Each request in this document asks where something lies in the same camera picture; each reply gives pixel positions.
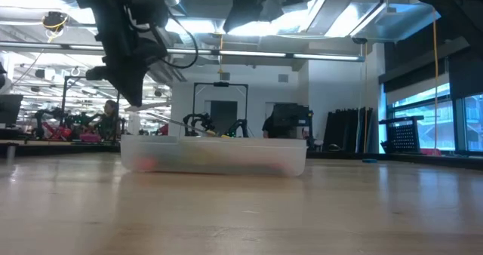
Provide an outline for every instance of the ceiling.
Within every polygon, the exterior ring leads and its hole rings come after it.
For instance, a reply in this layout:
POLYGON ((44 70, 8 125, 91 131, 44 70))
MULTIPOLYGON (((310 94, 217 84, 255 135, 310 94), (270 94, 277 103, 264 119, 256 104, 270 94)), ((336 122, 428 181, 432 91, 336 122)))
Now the ceiling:
MULTIPOLYGON (((284 0, 274 0, 279 4, 284 0)), ((359 55, 360 47, 353 43, 349 33, 357 29, 363 20, 367 19, 377 8, 378 11, 371 21, 365 24, 355 37, 368 38, 370 42, 398 41, 407 38, 412 33, 432 21, 431 10, 428 5, 421 4, 416 0, 303 0, 297 7, 302 10, 286 13, 270 22, 259 22, 237 28, 237 32, 223 34, 223 37, 214 37, 211 32, 223 32, 223 22, 232 6, 232 0, 182 0, 182 6, 186 13, 174 9, 174 13, 184 26, 195 34, 198 46, 204 49, 219 49, 223 41, 224 50, 234 51, 266 51, 310 54, 339 54, 359 55), (331 8, 335 16, 326 14, 320 9, 331 8), (318 18, 321 22, 315 24, 311 20, 318 18)), ((90 9, 81 10, 75 0, 0 0, 0 41, 27 41, 47 42, 48 32, 42 25, 42 18, 49 11, 62 11, 70 18, 63 30, 62 35, 53 39, 53 43, 99 45, 94 35, 97 33, 94 18, 90 9)), ((160 29, 163 41, 168 47, 192 48, 193 44, 188 35, 171 20, 165 29, 160 29)), ((12 53, 15 58, 14 79, 16 80, 27 70, 28 66, 38 56, 35 52, 12 53)), ((191 56, 173 56, 171 61, 184 64, 192 59, 191 56)), ((198 66, 217 65, 220 57, 202 56, 198 59, 198 66)), ((54 69, 59 76, 54 81, 45 81, 34 76, 34 72, 28 73, 18 86, 19 93, 32 97, 32 102, 25 102, 26 110, 35 108, 36 101, 44 102, 51 97, 52 105, 60 103, 61 95, 57 86, 63 84, 61 75, 71 72, 77 67, 81 75, 85 70, 93 66, 102 65, 100 56, 80 54, 42 54, 35 66, 37 68, 54 69), (41 91, 37 94, 31 92, 32 85, 42 84, 41 91)), ((273 59, 263 57, 224 57, 223 65, 247 65, 247 66, 291 66, 293 71, 298 71, 303 61, 290 59, 273 59)), ((169 91, 161 97, 152 99, 154 87, 157 84, 171 85, 174 82, 190 80, 194 72, 202 71, 203 67, 178 71, 158 63, 151 68, 145 79, 144 96, 146 102, 163 102, 169 100, 169 91)), ((86 87, 101 86, 98 97, 102 101, 94 100, 92 106, 85 105, 86 109, 101 109, 105 96, 116 96, 116 92, 110 84, 104 81, 82 81, 86 87)), ((81 88, 69 90, 68 105, 73 109, 83 108, 78 100, 82 97, 92 99, 96 96, 85 94, 81 88)), ((168 107, 160 108, 158 112, 170 115, 168 107)))

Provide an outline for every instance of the window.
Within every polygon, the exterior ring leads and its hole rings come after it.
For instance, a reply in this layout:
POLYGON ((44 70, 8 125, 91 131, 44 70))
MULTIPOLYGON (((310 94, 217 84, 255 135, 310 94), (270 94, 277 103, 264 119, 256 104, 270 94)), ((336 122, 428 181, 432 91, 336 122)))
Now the window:
MULTIPOLYGON (((429 104, 415 108, 399 110, 394 113, 396 118, 424 115, 417 122, 417 131, 422 149, 435 147, 435 105, 429 104)), ((438 146, 440 150, 454 150, 453 105, 451 101, 438 103, 438 146)))
MULTIPOLYGON (((413 103, 418 103, 420 101, 424 100, 431 100, 435 98, 436 90, 435 88, 429 89, 427 91, 424 91, 422 93, 416 94, 412 97, 405 98, 403 100, 396 101, 395 103, 392 104, 392 107, 400 107, 404 105, 409 105, 413 103)), ((438 97, 443 97, 447 96, 450 94, 450 84, 442 84, 438 86, 438 97)))
POLYGON ((470 151, 483 151, 483 94, 465 98, 466 145, 470 151))

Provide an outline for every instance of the door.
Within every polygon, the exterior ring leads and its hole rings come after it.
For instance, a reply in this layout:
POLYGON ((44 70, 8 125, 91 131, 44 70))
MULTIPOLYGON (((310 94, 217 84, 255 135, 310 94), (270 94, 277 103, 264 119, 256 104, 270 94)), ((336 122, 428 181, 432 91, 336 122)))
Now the door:
POLYGON ((238 103, 236 101, 211 101, 211 119, 215 132, 224 134, 237 120, 238 103))

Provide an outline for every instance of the wooden table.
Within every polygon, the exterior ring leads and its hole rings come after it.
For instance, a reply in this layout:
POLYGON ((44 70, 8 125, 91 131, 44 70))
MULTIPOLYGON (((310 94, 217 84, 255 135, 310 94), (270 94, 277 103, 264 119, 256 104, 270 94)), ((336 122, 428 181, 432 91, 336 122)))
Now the wooden table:
POLYGON ((0 164, 1 255, 483 251, 478 171, 309 160, 278 178, 131 174, 110 153, 16 162, 0 164))

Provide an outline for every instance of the clear plastic bin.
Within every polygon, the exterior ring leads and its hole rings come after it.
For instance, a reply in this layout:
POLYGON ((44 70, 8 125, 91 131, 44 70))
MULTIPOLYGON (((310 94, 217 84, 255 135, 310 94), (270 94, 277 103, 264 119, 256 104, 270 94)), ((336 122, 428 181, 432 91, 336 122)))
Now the clear plastic bin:
POLYGON ((306 141, 124 135, 122 164, 132 171, 299 176, 306 141))

